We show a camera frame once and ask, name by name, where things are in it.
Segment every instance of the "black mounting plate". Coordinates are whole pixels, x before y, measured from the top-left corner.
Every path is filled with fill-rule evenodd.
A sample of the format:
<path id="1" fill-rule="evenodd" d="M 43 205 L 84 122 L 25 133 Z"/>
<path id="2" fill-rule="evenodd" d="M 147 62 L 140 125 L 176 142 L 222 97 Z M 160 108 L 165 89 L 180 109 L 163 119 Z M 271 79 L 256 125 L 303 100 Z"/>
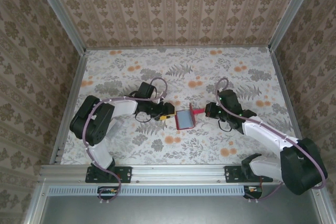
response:
<path id="1" fill-rule="evenodd" d="M 229 165 L 224 166 L 225 179 L 227 183 L 258 183 L 260 177 L 256 176 L 251 179 L 247 179 L 242 171 L 241 165 Z M 261 176 L 262 182 L 273 182 L 272 178 Z"/>
<path id="2" fill-rule="evenodd" d="M 130 183 L 132 178 L 131 166 L 114 166 L 112 169 L 121 180 L 122 183 Z M 87 169 L 86 183 L 118 183 L 117 179 L 111 174 L 108 174 L 95 166 L 90 166 Z"/>

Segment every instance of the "patterned wallpaper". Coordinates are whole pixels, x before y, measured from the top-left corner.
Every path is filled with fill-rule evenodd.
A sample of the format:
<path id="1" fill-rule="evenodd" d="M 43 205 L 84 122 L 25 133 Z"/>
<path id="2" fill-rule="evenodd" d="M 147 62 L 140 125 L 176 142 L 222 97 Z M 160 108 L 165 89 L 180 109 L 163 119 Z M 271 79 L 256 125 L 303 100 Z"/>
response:
<path id="1" fill-rule="evenodd" d="M 336 205 L 336 0 L 304 0 L 276 55 L 302 135 L 320 148 Z"/>
<path id="2" fill-rule="evenodd" d="M 0 223 L 24 218 L 78 59 L 47 0 L 0 0 Z"/>
<path id="3" fill-rule="evenodd" d="M 61 0 L 89 48 L 269 43 L 290 0 Z"/>

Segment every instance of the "floral tablecloth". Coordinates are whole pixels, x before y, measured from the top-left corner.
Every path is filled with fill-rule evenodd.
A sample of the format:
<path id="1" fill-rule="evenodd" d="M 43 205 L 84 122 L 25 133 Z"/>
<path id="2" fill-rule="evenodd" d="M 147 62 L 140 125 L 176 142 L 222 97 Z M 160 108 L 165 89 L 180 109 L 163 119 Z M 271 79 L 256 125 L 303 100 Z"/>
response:
<path id="1" fill-rule="evenodd" d="M 275 128 L 293 135 L 279 82 L 267 48 L 186 48 L 87 51 L 88 62 L 75 111 L 92 94 L 101 99 L 129 94 L 142 81 L 168 82 L 166 101 L 176 110 L 204 108 L 215 101 L 215 83 L 230 80 L 243 109 L 256 112 Z M 154 82 L 158 92 L 164 84 Z M 196 116 L 196 127 L 176 129 L 173 118 L 140 123 L 123 116 L 108 149 L 117 164 L 228 164 L 253 153 L 273 155 L 258 141 L 218 128 L 217 120 Z M 62 164 L 89 164 L 82 141 L 69 132 Z"/>

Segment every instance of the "purple cable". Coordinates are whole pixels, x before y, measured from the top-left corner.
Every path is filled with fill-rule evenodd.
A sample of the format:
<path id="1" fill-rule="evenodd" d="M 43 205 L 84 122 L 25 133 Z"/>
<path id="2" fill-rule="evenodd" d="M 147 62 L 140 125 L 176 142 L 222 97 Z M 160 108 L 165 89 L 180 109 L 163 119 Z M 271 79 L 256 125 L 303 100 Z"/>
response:
<path id="1" fill-rule="evenodd" d="M 282 134 L 282 133 L 279 133 L 275 130 L 273 130 L 271 127 L 269 127 L 267 124 L 264 124 L 263 122 L 258 122 L 256 120 L 253 120 L 253 119 L 250 119 L 250 118 L 245 118 L 243 116 L 240 116 L 240 115 L 236 115 L 235 113 L 232 113 L 230 110 L 228 110 L 227 108 L 225 108 L 220 99 L 219 99 L 219 96 L 218 96 L 218 92 L 219 92 L 219 84 L 223 81 L 223 80 L 226 80 L 226 85 L 225 85 L 225 88 L 223 90 L 225 90 L 229 84 L 229 80 L 226 78 L 226 77 L 223 77 L 221 78 L 217 84 L 216 84 L 216 90 L 215 90 L 215 95 L 216 95 L 216 100 L 219 104 L 219 106 L 225 111 L 227 112 L 228 114 L 230 115 L 233 115 L 239 119 L 242 119 L 242 120 L 245 120 L 245 121 L 249 121 L 249 122 L 253 122 L 253 123 L 256 123 L 262 127 L 264 127 L 265 129 L 269 130 L 270 132 L 276 134 L 277 136 L 279 136 L 280 138 L 282 138 L 283 140 L 286 140 L 288 141 L 289 143 L 291 143 L 292 145 L 294 145 L 304 156 L 306 156 L 312 163 L 313 165 L 316 167 L 316 169 L 319 171 L 320 175 L 321 175 L 321 178 L 322 178 L 322 183 L 320 186 L 315 186 L 313 187 L 313 189 L 321 189 L 325 186 L 326 184 L 326 181 L 325 181 L 325 175 L 321 169 L 321 167 L 319 166 L 319 164 L 312 158 L 312 156 L 310 156 L 303 148 L 301 148 L 297 143 L 295 143 L 294 141 L 292 141 L 291 139 L 287 138 L 286 135 Z"/>
<path id="2" fill-rule="evenodd" d="M 86 152 L 88 153 L 90 159 L 92 160 L 93 164 L 94 164 L 96 167 L 98 167 L 99 169 L 101 169 L 102 171 L 104 171 L 104 172 L 106 172 L 106 173 L 111 174 L 111 175 L 112 175 L 113 177 L 115 177 L 115 178 L 117 179 L 117 181 L 118 181 L 118 190 L 117 190 L 116 194 L 115 194 L 111 199 L 109 199 L 109 200 L 114 200 L 114 199 L 117 197 L 117 195 L 119 194 L 120 189 L 121 189 L 121 180 L 120 180 L 120 178 L 119 178 L 115 173 L 113 173 L 113 172 L 111 172 L 110 170 L 107 170 L 107 169 L 101 167 L 99 164 L 97 164 L 97 162 L 95 161 L 94 157 L 91 155 L 91 153 L 90 153 L 90 151 L 89 151 L 89 143 L 86 142 L 86 130 L 87 130 L 88 125 L 89 125 L 89 122 L 90 122 L 92 116 L 94 115 L 95 111 L 97 110 L 97 108 L 98 108 L 100 105 L 102 105 L 103 103 L 105 103 L 105 102 L 117 102 L 117 101 L 124 101 L 124 100 L 131 100 L 131 101 L 154 101 L 154 100 L 160 99 L 160 98 L 162 98 L 162 97 L 164 98 L 164 97 L 166 96 L 166 94 L 167 94 L 167 89 L 168 89 L 168 84 L 167 84 L 167 82 L 166 82 L 163 78 L 161 78 L 161 77 L 155 77 L 155 78 L 153 78 L 153 80 L 151 81 L 151 83 L 152 83 L 154 80 L 162 80 L 162 81 L 164 82 L 165 86 L 166 86 L 166 87 L 165 87 L 165 90 L 163 91 L 163 93 L 162 93 L 160 96 L 158 96 L 158 97 L 156 97 L 156 98 L 148 98 L 148 99 L 144 99 L 144 98 L 133 98 L 133 97 L 116 97 L 116 98 L 111 98 L 111 99 L 103 99 L 103 100 L 99 101 L 99 102 L 92 108 L 92 110 L 91 110 L 90 114 L 88 115 L 88 118 L 87 118 L 87 120 L 86 120 L 86 122 L 85 122 L 85 124 L 84 124 L 82 139 L 83 139 L 83 143 L 84 143 L 84 145 L 85 145 L 85 147 L 86 147 Z"/>

